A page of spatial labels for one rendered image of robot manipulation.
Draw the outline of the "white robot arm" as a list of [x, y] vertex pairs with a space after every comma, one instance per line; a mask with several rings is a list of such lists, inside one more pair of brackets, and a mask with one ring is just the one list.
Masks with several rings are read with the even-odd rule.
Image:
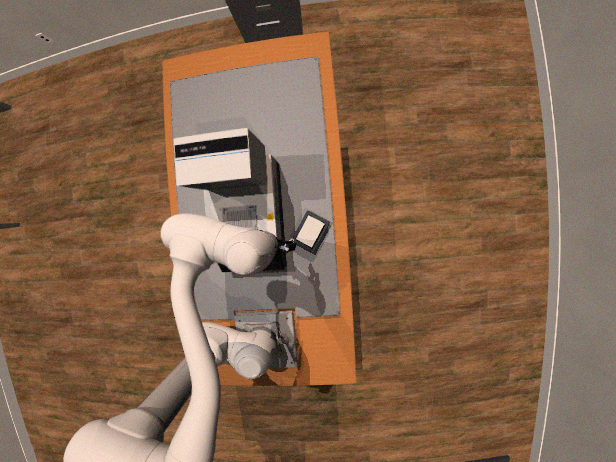
[[[202, 322], [194, 298], [198, 276], [214, 262], [242, 276], [264, 270], [278, 248], [272, 233], [177, 214], [164, 222], [161, 239], [173, 261], [171, 301], [186, 358], [138, 408], [81, 427], [64, 462], [213, 462], [221, 397], [217, 367], [227, 364], [256, 379], [270, 368], [274, 354], [282, 355], [280, 344], [288, 342], [279, 336], [278, 322], [246, 323], [245, 332]], [[171, 444], [163, 443], [165, 430], [190, 396]]]

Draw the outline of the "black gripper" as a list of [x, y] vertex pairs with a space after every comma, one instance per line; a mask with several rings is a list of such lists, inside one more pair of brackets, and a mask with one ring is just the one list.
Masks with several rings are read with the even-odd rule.
[[[277, 237], [276, 237], [276, 239], [277, 239]], [[290, 239], [289, 241], [282, 241], [280, 239], [277, 239], [277, 241], [278, 241], [278, 248], [277, 248], [277, 250], [283, 249], [283, 251], [285, 253], [288, 253], [290, 251], [294, 251], [295, 248], [296, 248], [296, 245], [297, 245], [297, 243], [293, 243], [293, 239]]]

